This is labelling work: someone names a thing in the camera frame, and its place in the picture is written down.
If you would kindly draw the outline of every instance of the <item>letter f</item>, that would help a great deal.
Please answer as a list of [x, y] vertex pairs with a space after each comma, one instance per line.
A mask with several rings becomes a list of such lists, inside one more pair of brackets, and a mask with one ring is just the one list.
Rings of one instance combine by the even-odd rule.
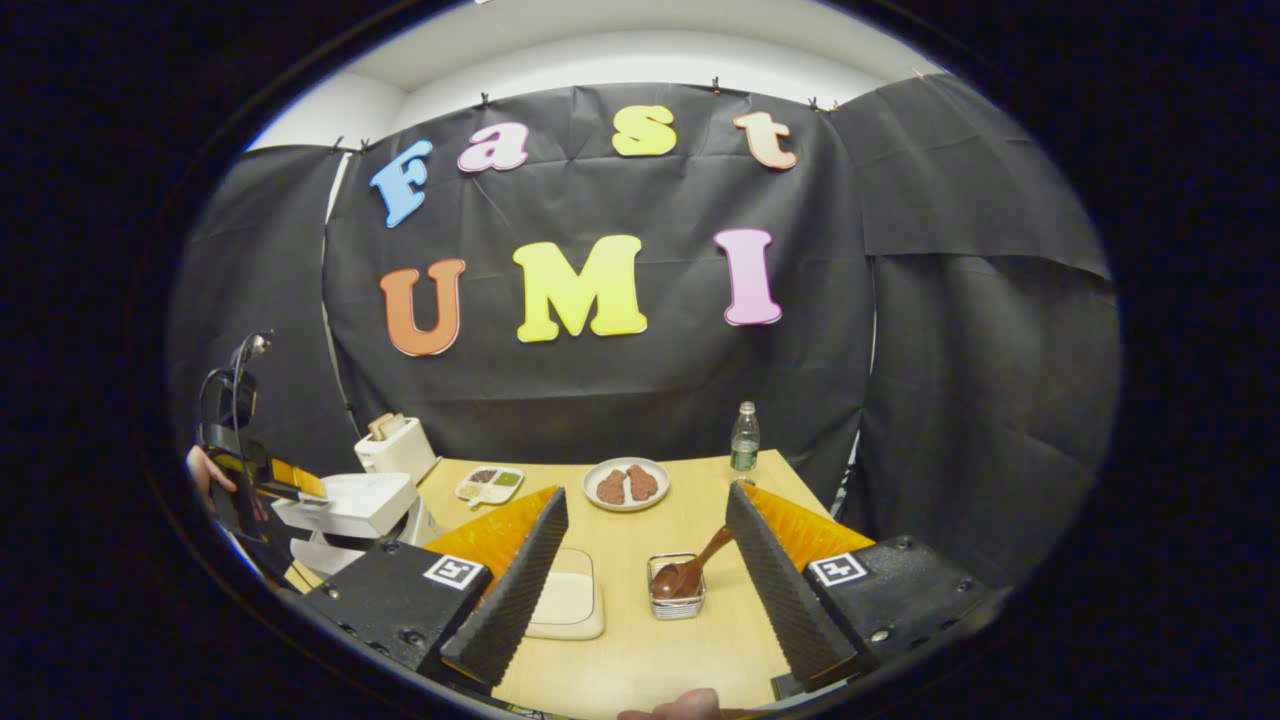
[[410, 183], [426, 184], [426, 165], [419, 158], [425, 158], [430, 151], [431, 143], [419, 140], [369, 181], [370, 187], [376, 187], [383, 193], [387, 227], [394, 228], [422, 204], [425, 196], [412, 190]]

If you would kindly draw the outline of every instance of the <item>pink letter i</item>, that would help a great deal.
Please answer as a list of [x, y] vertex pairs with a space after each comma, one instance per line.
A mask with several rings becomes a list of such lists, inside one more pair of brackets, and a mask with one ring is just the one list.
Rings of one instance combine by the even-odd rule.
[[724, 310], [731, 325], [767, 325], [778, 322], [782, 307], [769, 296], [764, 249], [773, 238], [758, 229], [742, 228], [716, 233], [716, 245], [728, 256], [733, 302]]

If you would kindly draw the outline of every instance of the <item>wooden spoon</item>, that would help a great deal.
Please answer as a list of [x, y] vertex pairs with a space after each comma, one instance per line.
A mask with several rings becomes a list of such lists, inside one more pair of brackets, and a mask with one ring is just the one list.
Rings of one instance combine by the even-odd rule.
[[733, 539], [733, 533], [724, 525], [712, 536], [712, 542], [698, 557], [689, 562], [672, 562], [658, 570], [649, 585], [649, 594], [654, 600], [671, 600], [676, 597], [690, 597], [698, 592], [698, 583], [703, 579], [703, 565], [710, 560], [716, 551], [728, 544]]

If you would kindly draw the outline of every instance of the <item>plastic bottle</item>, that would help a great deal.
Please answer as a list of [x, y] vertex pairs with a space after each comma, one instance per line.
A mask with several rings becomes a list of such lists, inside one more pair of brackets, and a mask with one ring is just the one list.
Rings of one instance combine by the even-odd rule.
[[755, 418], [755, 404], [750, 400], [739, 407], [730, 451], [728, 462], [735, 470], [755, 469], [755, 456], [760, 452], [760, 421]]

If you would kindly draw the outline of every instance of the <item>table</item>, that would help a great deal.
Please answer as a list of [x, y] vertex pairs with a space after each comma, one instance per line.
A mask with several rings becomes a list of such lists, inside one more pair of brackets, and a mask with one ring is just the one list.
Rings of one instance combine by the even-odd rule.
[[[490, 512], [468, 510], [453, 488], [477, 465], [440, 460], [417, 492], [444, 530]], [[586, 551], [604, 594], [604, 633], [591, 641], [525, 638], [493, 696], [524, 707], [594, 720], [621, 710], [653, 710], [682, 692], [710, 687], [722, 707], [773, 702], [769, 680], [790, 671], [737, 543], [707, 564], [707, 603], [687, 620], [657, 620], [649, 611], [645, 562], [666, 552], [700, 552], [724, 524], [728, 488], [739, 475], [728, 457], [662, 461], [671, 489], [639, 512], [596, 507], [582, 493], [591, 465], [512, 465], [525, 471], [512, 502], [548, 486], [563, 486], [568, 530], [561, 547]], [[776, 450], [762, 451], [755, 484], [829, 516]]]

